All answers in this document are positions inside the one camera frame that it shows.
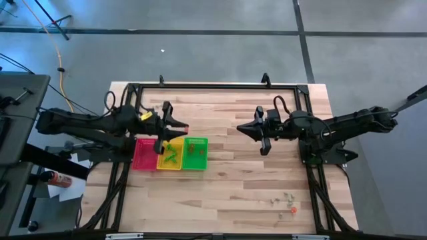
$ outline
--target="pink tray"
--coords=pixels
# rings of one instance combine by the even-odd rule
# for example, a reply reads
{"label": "pink tray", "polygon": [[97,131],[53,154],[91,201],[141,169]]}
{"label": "pink tray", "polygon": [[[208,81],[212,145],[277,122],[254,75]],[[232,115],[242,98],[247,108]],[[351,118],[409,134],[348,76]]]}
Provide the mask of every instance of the pink tray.
{"label": "pink tray", "polygon": [[132,169],[155,171],[159,155],[154,152],[155,139],[138,139],[133,154]]}

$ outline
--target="bottle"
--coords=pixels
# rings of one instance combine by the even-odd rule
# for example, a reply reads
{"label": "bottle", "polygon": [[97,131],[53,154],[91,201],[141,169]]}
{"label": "bottle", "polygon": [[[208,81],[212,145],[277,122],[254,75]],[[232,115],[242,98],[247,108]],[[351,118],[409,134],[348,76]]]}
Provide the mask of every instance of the bottle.
{"label": "bottle", "polygon": [[70,176],[55,171],[46,171],[40,174],[40,181],[58,187],[69,187],[73,183]]}

